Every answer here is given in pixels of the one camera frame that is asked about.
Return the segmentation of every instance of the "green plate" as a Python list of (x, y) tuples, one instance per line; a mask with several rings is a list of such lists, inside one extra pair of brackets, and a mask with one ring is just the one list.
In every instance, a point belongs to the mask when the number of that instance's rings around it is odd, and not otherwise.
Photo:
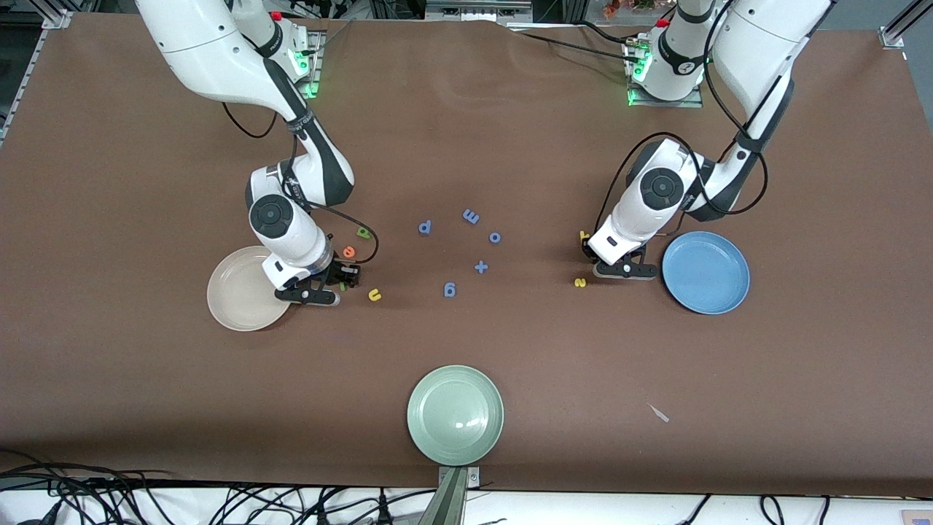
[(429, 459), (447, 466), (479, 461), (502, 433), (502, 396), (489, 377), (452, 364), (424, 376), (409, 399), (411, 440)]

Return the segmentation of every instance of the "metal frame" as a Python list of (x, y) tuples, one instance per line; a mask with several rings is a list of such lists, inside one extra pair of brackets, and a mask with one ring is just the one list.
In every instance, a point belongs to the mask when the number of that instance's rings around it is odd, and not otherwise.
[(20, 107), (20, 100), (22, 99), (22, 94), (26, 91), (26, 84), (29, 82), (29, 78), (33, 75), (35, 63), (39, 60), (39, 52), (41, 52), (42, 47), (46, 45), (46, 38), (48, 37), (49, 29), (43, 29), (42, 34), (39, 36), (39, 41), (35, 43), (33, 56), (29, 58), (29, 65), (26, 66), (26, 73), (22, 76), (20, 87), (16, 90), (16, 97), (13, 99), (13, 104), (11, 104), (9, 107), (9, 114), (7, 115), (7, 119), (3, 122), (3, 128), (0, 129), (0, 148), (3, 147), (4, 140), (7, 139), (9, 125), (13, 122), (13, 118), (16, 115), (16, 110)]
[(933, 0), (912, 0), (894, 20), (878, 30), (878, 37), (886, 50), (904, 47), (903, 36), (917, 21), (933, 8)]

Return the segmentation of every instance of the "brown table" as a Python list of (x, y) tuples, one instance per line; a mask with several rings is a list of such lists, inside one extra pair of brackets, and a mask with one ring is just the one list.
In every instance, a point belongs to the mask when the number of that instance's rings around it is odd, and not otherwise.
[[(933, 142), (907, 64), (874, 33), (815, 37), (768, 195), (703, 225), (752, 271), (721, 317), (659, 279), (592, 282), (578, 249), (636, 140), (666, 129), (722, 150), (733, 130), (711, 100), (628, 107), (613, 59), (486, 22), (355, 22), (324, 73), (313, 108), (357, 176), (342, 209), (383, 247), (339, 307), (235, 333), (205, 286), (257, 244), (244, 184), (290, 136), (241, 135), (137, 17), (76, 15), (50, 35), (0, 149), (0, 444), (178, 477), (432, 485), (405, 405), (462, 363), (505, 398), (480, 463), (495, 488), (933, 490)], [(234, 111), (253, 129), (269, 117)], [(371, 249), (317, 215), (338, 248)]]

